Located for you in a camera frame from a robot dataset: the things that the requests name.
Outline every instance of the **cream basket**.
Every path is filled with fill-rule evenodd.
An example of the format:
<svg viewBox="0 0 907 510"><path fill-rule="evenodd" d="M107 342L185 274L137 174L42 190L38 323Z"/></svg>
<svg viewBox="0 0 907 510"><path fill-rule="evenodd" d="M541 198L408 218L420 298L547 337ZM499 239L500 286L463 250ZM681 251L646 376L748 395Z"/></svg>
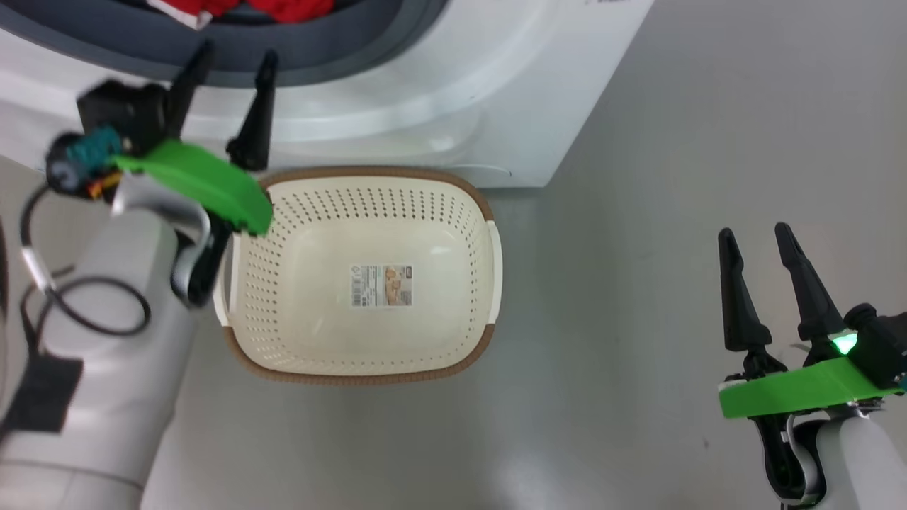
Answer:
<svg viewBox="0 0 907 510"><path fill-rule="evenodd" d="M287 382L386 384L450 376L482 355L501 306L501 239L469 183L344 167L262 186L274 204L268 235L234 236L214 291L246 368Z"/></svg>

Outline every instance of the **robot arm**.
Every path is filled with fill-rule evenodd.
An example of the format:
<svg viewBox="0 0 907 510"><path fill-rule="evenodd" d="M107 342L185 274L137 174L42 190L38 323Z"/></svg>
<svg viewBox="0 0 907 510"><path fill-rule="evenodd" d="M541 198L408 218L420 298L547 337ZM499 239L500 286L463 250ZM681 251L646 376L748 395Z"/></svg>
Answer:
<svg viewBox="0 0 907 510"><path fill-rule="evenodd" d="M0 506L138 508L195 332L190 309L171 290L177 249L175 230L149 211L125 211L98 232L74 276L128 282L149 301L151 321L116 338L50 312L43 347L80 359L82 376L58 432L17 430L0 446ZM102 324L128 327L142 318L121 290L86 286L66 299Z"/></svg>
<svg viewBox="0 0 907 510"><path fill-rule="evenodd" d="M54 305L3 422L0 508L139 507L188 360L192 310L210 298L233 232L270 222L267 196L244 171L267 165L274 54L228 147L239 168L175 140L211 52L202 46L170 91L107 82L88 92L85 135L49 152L52 190L105 195L112 214L60 286L23 236L26 265Z"/></svg>
<svg viewBox="0 0 907 510"><path fill-rule="evenodd" d="M860 305L842 319L790 227L778 223L775 236L794 283L798 332L812 348L795 370L767 353L771 334L746 289L734 234L722 230L725 348L746 353L743 372L719 387L722 411L756 424L768 482L783 508L903 507L907 467L867 415L881 408L883 398L904 391L907 314L877 318L875 309ZM857 332L844 335L845 325ZM816 411L828 418L796 423Z"/></svg>

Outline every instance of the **washing machine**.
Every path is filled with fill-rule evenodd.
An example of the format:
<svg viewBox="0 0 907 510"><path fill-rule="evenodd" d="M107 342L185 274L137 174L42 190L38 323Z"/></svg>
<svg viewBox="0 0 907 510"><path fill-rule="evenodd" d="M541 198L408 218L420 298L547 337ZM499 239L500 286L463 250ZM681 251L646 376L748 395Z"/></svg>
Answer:
<svg viewBox="0 0 907 510"><path fill-rule="evenodd" d="M263 54L280 56L270 166L407 165L544 186L652 0L337 0L277 25L241 7L200 32L143 0L0 0L0 154L40 168L103 79L165 82L217 57L183 140L223 153Z"/></svg>

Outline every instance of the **sticker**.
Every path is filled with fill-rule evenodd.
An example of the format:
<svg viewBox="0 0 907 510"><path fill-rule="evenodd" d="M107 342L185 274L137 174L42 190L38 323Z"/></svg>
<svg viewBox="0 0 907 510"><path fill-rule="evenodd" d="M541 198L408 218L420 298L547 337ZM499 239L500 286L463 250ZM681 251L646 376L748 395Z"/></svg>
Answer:
<svg viewBox="0 0 907 510"><path fill-rule="evenodd" d="M413 306L413 266L351 266L349 279L353 308Z"/></svg>

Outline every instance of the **basket rim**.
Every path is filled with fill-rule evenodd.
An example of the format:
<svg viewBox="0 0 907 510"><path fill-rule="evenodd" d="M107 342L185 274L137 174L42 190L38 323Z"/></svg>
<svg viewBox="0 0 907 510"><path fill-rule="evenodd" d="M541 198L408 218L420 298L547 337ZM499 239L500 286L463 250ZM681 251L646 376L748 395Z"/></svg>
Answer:
<svg viewBox="0 0 907 510"><path fill-rule="evenodd" d="M452 175L450 173L427 170L423 168L408 168L400 166L334 166L334 167L316 167L291 170L287 172L275 173L263 177L259 183L261 187L267 190L275 184L287 181L302 181L304 179L326 179L333 177L400 177L404 179L422 179L425 181L438 181L452 184L472 198L485 221L494 221L492 206L482 194L472 186L468 181Z"/></svg>
<svg viewBox="0 0 907 510"><path fill-rule="evenodd" d="M382 374L373 376L329 376L318 374L298 374L296 372L284 372L273 368L265 368L252 361L246 351L242 350L239 341L236 339L236 333L230 326L224 326L224 339L227 340L227 346L236 359L239 360L246 370L259 376L260 378L269 379L277 382L305 383L323 386L376 386L385 384L400 384L409 382L428 381L450 377L466 370L472 363L482 355L488 344L491 343L494 334L494 324L486 324L479 343L475 345L466 358L454 363L450 367L435 368L421 372L404 372L401 374Z"/></svg>
<svg viewBox="0 0 907 510"><path fill-rule="evenodd" d="M432 171L421 168L407 168L395 166L337 166L337 167L316 167L306 168L287 172L275 173L259 180L261 187L267 190L271 186L288 181L300 181L304 179L325 179L335 177L399 177L405 179L423 179L427 181L439 181L452 184L457 188L465 191L472 198L485 221L494 221L492 208L485 197L472 186L469 182L455 175ZM231 326L224 326L224 339L227 342L229 350L233 353L246 370L261 378L290 383L305 383L325 386L375 386L386 384L400 384L409 382L427 381L439 378L446 378L458 374L472 365L488 348L494 334L495 325L486 324L479 338L479 342L465 358L449 367L423 370L419 372L404 372L400 374L383 374L368 376L330 376L318 374L300 374L295 372L284 372L273 368L265 368L253 361L237 340L236 333Z"/></svg>

